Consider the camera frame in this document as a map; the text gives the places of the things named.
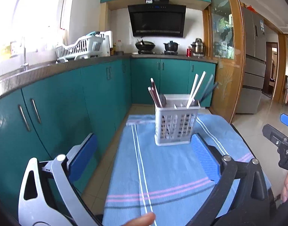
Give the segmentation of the person's right hand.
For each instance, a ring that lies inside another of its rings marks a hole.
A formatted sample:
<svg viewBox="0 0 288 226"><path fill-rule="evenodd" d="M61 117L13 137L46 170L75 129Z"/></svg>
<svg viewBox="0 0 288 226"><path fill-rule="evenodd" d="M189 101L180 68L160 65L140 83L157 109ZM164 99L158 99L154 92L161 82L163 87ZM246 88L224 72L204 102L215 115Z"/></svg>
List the person's right hand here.
<svg viewBox="0 0 288 226"><path fill-rule="evenodd" d="M283 185L280 197L281 197L282 203L286 202L287 199L288 199L288 173L287 173L287 175L285 177L284 185Z"/></svg>

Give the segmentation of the person's left hand thumb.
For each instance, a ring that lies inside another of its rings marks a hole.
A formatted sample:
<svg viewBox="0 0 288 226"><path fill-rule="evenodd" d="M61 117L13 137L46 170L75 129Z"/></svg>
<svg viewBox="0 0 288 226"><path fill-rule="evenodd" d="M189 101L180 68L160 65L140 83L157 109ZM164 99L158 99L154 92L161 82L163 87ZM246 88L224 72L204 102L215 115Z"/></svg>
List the person's left hand thumb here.
<svg viewBox="0 0 288 226"><path fill-rule="evenodd" d="M128 221L123 226L149 226L154 223L156 215L153 212L147 213L141 217Z"/></svg>

